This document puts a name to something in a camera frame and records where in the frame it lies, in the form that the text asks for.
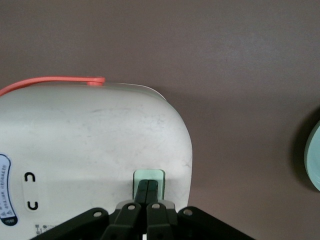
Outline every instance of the white plastic container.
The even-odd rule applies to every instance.
[[[0,91],[1,240],[31,239],[94,207],[111,214],[132,199],[138,169],[164,170],[164,199],[187,205],[192,145],[180,115],[151,88],[102,79]],[[35,84],[53,80],[89,84]]]

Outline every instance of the metal bolt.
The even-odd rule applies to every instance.
[[[129,206],[128,206],[128,209],[129,209],[129,210],[133,210],[133,209],[135,209],[135,208],[136,208],[135,205],[129,205]]]
[[[187,216],[191,216],[191,215],[193,214],[193,212],[192,212],[190,209],[185,209],[185,210],[183,211],[183,214],[184,214],[184,215],[187,215]]]
[[[100,217],[101,215],[102,215],[102,212],[100,212],[100,211],[96,211],[96,212],[93,214],[93,216],[94,216],[95,218]]]
[[[154,204],[152,204],[151,208],[159,209],[160,208],[160,204],[159,203],[154,203]]]

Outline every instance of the orange handle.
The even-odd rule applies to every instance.
[[[44,83],[44,82],[86,82],[90,86],[102,86],[106,79],[102,76],[41,76],[35,78],[29,78],[26,80],[15,82],[9,86],[6,86],[0,90],[0,96],[7,94],[11,91],[22,89],[33,84]]]

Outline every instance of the brown surface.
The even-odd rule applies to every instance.
[[[161,92],[193,143],[190,205],[259,240],[318,240],[320,1],[0,1],[0,87],[105,76]]]

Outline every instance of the black symbol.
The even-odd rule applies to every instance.
[[[24,174],[24,180],[25,180],[26,182],[28,182],[28,176],[29,176],[29,175],[32,177],[32,181],[35,182],[35,181],[36,181],[36,176],[35,176],[32,172],[26,172],[26,173]]]
[[[4,224],[6,224],[8,226],[15,225],[16,224],[16,219],[14,217],[6,218],[6,220],[4,220]]]
[[[37,210],[38,209],[38,202],[35,201],[34,202],[34,206],[31,206],[30,202],[28,201],[28,208],[31,209],[31,210]]]

